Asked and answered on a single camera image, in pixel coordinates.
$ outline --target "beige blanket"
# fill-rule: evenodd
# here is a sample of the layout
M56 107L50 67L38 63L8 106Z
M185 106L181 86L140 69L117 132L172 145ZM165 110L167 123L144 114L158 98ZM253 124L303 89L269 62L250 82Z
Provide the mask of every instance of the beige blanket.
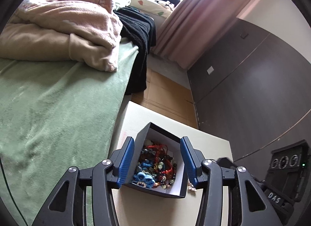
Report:
M0 35L0 57L115 71L122 23L112 7L113 0L24 0Z

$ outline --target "white table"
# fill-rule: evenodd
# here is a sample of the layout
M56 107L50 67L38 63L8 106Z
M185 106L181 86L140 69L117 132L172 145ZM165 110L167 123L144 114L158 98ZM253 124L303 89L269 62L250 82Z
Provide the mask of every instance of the white table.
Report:
M120 149L127 136L136 138L138 132L152 122L177 137L188 136L195 149L205 158L232 159L229 142L186 126L159 113L129 102L114 131L111 149ZM187 191L184 199L169 199L143 193L123 186L113 190L114 204L120 226L194 226L200 207L202 190ZM224 187L222 225L228 224L228 188Z

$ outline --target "open jewelry box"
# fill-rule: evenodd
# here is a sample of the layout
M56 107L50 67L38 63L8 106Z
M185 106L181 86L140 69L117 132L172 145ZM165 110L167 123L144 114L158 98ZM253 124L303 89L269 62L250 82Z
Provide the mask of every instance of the open jewelry box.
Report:
M144 148L145 140L148 139L167 148L167 155L173 157L177 167L174 184L170 189L163 189L161 186L156 188L147 188L131 183L133 175L137 173L136 167L139 162L140 155ZM135 150L131 165L128 171L125 184L128 187L146 192L149 194L166 197L166 198L184 198L187 192L188 176L184 167L183 158L180 153L180 138L160 128L159 126L148 123L138 134L135 139Z

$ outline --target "blue gripper pad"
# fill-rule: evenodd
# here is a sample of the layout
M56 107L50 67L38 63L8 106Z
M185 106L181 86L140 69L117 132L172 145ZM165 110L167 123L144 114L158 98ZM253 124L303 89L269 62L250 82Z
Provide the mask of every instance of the blue gripper pad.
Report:
M118 157L114 162L113 174L117 177L116 186L120 188L127 177L128 169L131 165L131 161L134 154L135 143L132 137L127 137L122 146Z
M183 137L180 140L180 152L183 157L189 181L194 187L197 187L199 183L198 177L202 175L202 166L188 137Z

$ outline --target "white wall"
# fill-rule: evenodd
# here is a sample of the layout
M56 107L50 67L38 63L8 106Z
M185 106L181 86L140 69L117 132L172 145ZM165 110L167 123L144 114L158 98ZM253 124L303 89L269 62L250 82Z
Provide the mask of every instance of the white wall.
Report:
M311 63L311 28L291 0L252 0L238 18L278 36Z

